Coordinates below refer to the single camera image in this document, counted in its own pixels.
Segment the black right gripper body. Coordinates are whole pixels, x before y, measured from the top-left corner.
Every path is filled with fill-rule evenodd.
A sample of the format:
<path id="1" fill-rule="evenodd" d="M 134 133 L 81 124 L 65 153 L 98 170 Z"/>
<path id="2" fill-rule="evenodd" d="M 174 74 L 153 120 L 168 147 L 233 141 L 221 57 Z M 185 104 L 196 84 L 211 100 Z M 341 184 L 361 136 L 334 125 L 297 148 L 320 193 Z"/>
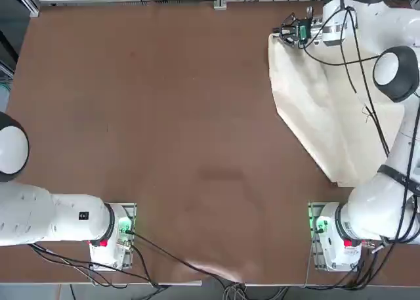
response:
<path id="1" fill-rule="evenodd" d="M 311 38 L 312 18 L 298 19 L 295 25 L 297 44 L 304 47 Z"/>

